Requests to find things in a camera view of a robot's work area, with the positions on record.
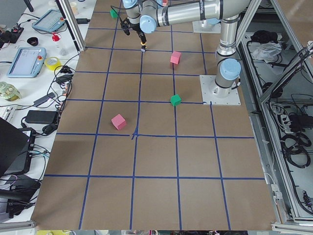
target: white table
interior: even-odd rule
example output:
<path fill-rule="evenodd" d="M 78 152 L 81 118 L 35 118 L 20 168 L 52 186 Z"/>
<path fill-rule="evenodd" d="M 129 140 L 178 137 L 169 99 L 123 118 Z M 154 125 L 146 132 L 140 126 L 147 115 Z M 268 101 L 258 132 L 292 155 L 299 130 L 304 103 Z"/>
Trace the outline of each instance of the white table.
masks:
<path fill-rule="evenodd" d="M 93 9 L 95 6 L 96 0 L 87 0 L 84 2 L 78 2 L 77 1 L 77 8 L 79 11 L 79 14 L 76 15 L 76 18 L 88 18 L 90 19 L 93 13 Z M 43 14 L 45 14 L 48 9 L 50 9 L 50 6 L 48 5 L 48 0 L 32 0 L 31 4 L 34 7 L 34 12 L 29 12 L 28 9 L 25 10 L 25 13 L 32 14 L 38 17 L 41 17 Z M 22 15 L 19 23 L 27 21 L 28 19 L 31 19 L 31 16 L 28 15 Z M 74 43 L 72 42 L 72 38 L 70 36 L 70 33 L 68 30 L 65 32 L 61 32 L 60 35 L 62 36 L 62 42 L 66 46 L 66 49 L 68 51 L 68 54 L 65 56 L 61 56 L 55 53 L 55 45 L 52 41 L 52 35 L 51 34 L 40 34 L 36 32 L 32 27 L 31 24 L 34 21 L 23 23 L 21 26 L 24 27 L 24 31 L 21 34 L 20 38 L 18 39 L 16 44 L 10 44 L 7 48 L 3 48 L 0 50 L 0 61 L 12 61 L 20 47 L 31 47 L 26 41 L 30 37 L 37 37 L 39 39 L 38 47 L 44 47 L 46 48 L 47 55 L 46 58 L 51 56 L 56 56 L 61 60 L 62 65 L 66 63 L 68 59 L 71 57 L 77 55 L 77 50 L 75 48 Z M 79 29 L 81 31 L 81 34 L 83 38 L 86 37 L 87 29 L 89 24 L 80 24 Z M 74 59 L 69 61 L 67 64 L 69 67 L 75 69 L 77 62 L 78 62 L 79 56 L 76 56 Z M 4 105 L 10 105 L 10 104 L 20 104 L 20 105 L 33 105 L 33 102 L 37 100 L 38 98 L 46 95 L 47 90 L 50 86 L 51 81 L 54 78 L 53 71 L 49 70 L 45 65 L 43 65 L 40 73 L 35 78 L 9 78 L 6 76 L 7 71 L 10 67 L 10 64 L 4 64 L 0 63 L 0 81 L 5 81 L 7 83 L 10 83 L 14 85 L 22 94 L 22 99 L 19 99 L 14 102 L 8 102 L 3 99 L 0 99 L 0 106 Z M 62 90 L 60 89 L 58 84 L 54 84 L 53 88 L 56 90 L 58 94 L 62 93 Z M 45 103 L 41 105 L 40 107 L 46 107 L 50 103 Z M 11 119 L 10 123 L 14 125 L 17 128 L 21 128 L 21 119 L 26 116 L 28 110 L 36 110 L 37 108 L 31 107 L 30 109 L 16 111 L 14 113 L 13 118 Z M 49 108 L 44 110 L 50 110 L 55 111 L 54 104 L 52 104 Z M 27 124 L 28 127 L 32 127 L 38 132 L 42 132 L 42 127 L 44 125 L 39 124 Z M 52 145 L 54 142 L 56 132 L 52 133 L 51 135 L 47 137 L 37 137 L 35 143 L 47 148 L 48 150 L 52 149 Z M 35 157 L 32 159 L 30 171 L 27 173 L 27 176 L 38 179 L 40 175 L 42 174 L 44 168 L 46 165 L 44 165 L 44 159 L 43 157 Z M 34 207 L 31 207 L 29 209 L 26 209 L 22 211 L 22 213 L 18 216 L 14 216 L 13 219 L 8 220 L 7 222 L 23 222 L 28 221 L 31 218 L 31 215 L 33 213 Z"/>

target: power adapter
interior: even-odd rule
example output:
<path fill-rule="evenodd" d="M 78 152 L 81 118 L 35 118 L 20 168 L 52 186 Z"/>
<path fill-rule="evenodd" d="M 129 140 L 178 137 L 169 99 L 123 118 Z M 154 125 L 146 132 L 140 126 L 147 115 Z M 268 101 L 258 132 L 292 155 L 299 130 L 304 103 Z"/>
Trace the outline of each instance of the power adapter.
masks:
<path fill-rule="evenodd" d="M 56 122 L 56 111 L 29 110 L 25 122 L 31 124 L 52 124 Z"/>

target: white cup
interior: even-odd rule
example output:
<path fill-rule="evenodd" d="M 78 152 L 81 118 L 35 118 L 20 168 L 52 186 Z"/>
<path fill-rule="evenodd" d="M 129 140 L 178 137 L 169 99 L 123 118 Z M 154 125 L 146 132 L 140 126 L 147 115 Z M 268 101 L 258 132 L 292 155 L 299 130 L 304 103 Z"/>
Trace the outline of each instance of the white cup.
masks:
<path fill-rule="evenodd" d="M 72 1 L 69 3 L 74 15 L 78 15 L 77 3 Z"/>

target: plastic bag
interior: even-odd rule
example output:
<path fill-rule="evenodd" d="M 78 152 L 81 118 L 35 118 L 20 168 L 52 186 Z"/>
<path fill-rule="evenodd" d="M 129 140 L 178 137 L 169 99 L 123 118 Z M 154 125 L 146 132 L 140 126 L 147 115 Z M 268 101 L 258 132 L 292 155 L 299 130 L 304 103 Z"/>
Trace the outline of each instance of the plastic bag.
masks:
<path fill-rule="evenodd" d="M 266 63 L 275 62 L 277 56 L 282 51 L 282 46 L 279 43 L 266 43 L 260 45 L 252 53 L 255 60 L 264 60 Z"/>

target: metal bracket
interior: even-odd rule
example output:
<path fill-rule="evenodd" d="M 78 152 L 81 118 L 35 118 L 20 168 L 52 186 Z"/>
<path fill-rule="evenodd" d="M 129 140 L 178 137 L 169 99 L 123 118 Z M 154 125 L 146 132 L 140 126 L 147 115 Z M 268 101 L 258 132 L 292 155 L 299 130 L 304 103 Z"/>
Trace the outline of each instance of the metal bracket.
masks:
<path fill-rule="evenodd" d="M 210 90 L 209 86 L 215 80 L 215 75 L 200 75 L 202 100 L 204 105 L 241 105 L 237 89 L 230 90 L 226 98 L 216 97 Z"/>
<path fill-rule="evenodd" d="M 206 21 L 193 21 L 192 26 L 194 29 L 194 33 L 221 33 L 221 24 L 217 23 L 216 25 L 212 25 L 207 23 Z"/>

